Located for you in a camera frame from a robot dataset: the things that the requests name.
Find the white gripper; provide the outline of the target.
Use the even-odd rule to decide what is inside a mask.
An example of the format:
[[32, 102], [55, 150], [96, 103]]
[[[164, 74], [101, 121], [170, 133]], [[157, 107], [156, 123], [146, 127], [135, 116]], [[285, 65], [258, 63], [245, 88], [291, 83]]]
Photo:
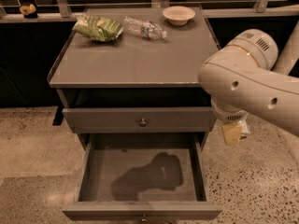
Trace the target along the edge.
[[225, 144], [237, 145], [242, 135], [242, 124], [238, 121], [245, 120], [248, 113], [216, 98], [211, 99], [211, 105], [216, 117], [223, 122], [228, 122], [221, 127]]

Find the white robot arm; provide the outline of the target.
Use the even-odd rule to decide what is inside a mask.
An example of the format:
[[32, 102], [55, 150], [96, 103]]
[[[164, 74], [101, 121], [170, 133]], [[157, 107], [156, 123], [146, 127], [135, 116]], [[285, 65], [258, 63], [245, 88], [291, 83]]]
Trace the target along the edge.
[[198, 81], [211, 95], [226, 144], [249, 133], [248, 114], [299, 135], [299, 78], [290, 75], [298, 60], [297, 30], [279, 50], [270, 35], [249, 29], [204, 62]]

